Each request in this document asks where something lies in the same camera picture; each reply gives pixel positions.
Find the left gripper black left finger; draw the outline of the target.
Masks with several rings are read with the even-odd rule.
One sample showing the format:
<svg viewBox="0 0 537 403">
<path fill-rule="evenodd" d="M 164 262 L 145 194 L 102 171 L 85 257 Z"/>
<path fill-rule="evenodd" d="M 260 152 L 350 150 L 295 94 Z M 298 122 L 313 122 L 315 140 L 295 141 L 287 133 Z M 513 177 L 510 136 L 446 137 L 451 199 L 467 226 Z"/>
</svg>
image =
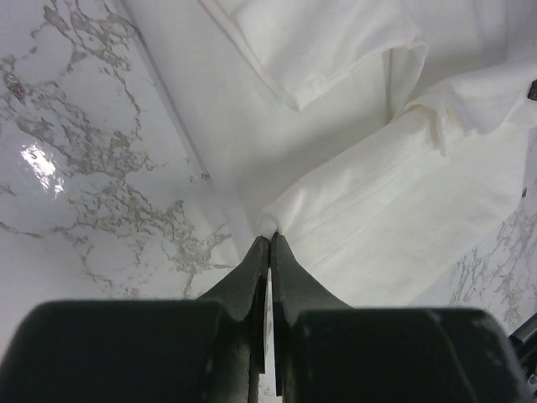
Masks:
<svg viewBox="0 0 537 403">
<path fill-rule="evenodd" d="M 52 301 L 1 363 L 4 402 L 255 402 L 269 242 L 193 300 Z"/>
</svg>

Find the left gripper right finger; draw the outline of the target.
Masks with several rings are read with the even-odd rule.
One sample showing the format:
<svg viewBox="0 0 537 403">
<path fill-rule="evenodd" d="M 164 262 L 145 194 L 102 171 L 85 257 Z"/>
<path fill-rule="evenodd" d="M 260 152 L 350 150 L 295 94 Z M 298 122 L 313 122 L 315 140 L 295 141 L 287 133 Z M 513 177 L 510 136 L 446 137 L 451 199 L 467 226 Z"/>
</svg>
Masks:
<svg viewBox="0 0 537 403">
<path fill-rule="evenodd" d="M 270 242 L 277 394 L 286 402 L 525 402 L 512 343 L 485 311 L 353 308 Z"/>
</svg>

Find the white t shirt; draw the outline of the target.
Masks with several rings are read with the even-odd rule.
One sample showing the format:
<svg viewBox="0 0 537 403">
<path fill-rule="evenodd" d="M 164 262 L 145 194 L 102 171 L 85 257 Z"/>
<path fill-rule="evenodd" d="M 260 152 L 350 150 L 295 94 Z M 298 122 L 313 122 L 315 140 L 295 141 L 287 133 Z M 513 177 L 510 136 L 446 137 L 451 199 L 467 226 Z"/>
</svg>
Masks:
<svg viewBox="0 0 537 403">
<path fill-rule="evenodd" d="M 128 1 L 239 250 L 402 306 L 519 206 L 533 1 Z"/>
</svg>

